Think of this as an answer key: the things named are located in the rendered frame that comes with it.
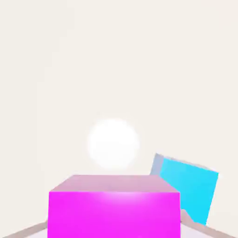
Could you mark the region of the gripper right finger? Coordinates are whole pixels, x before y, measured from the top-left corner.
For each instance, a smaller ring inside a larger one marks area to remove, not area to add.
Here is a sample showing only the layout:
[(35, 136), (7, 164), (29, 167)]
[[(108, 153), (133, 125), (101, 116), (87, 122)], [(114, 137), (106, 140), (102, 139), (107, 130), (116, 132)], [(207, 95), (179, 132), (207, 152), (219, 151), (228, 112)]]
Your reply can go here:
[(236, 238), (206, 225), (194, 222), (186, 210), (180, 211), (181, 238)]

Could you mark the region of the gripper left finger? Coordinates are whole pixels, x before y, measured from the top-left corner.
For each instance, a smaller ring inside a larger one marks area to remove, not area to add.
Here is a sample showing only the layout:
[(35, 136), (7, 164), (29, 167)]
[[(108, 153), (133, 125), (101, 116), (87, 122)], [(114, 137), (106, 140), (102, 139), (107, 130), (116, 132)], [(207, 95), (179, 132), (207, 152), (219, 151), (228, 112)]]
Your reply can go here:
[(47, 223), (48, 223), (48, 221), (46, 220), (45, 222), (33, 225), (31, 227), (28, 227), (21, 231), (15, 232), (8, 236), (4, 236), (3, 238), (26, 238), (26, 237), (36, 234), (42, 230), (45, 230), (47, 228)]

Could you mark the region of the small cyan cube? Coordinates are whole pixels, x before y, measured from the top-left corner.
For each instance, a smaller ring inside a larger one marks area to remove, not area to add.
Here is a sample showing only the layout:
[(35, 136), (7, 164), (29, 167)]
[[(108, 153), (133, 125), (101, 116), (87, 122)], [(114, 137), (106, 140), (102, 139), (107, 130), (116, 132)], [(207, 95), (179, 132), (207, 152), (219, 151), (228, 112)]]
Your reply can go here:
[(181, 209), (190, 218), (206, 225), (215, 192), (218, 172), (156, 153), (151, 175), (158, 175), (180, 192)]

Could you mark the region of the small magenta cube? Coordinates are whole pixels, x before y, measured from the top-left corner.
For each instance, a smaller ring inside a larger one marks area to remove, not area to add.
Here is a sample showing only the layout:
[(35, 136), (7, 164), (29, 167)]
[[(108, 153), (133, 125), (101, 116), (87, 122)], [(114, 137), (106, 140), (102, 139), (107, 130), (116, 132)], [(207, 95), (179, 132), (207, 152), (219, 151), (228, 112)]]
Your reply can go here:
[(157, 175), (73, 175), (49, 192), (47, 238), (181, 238), (180, 193)]

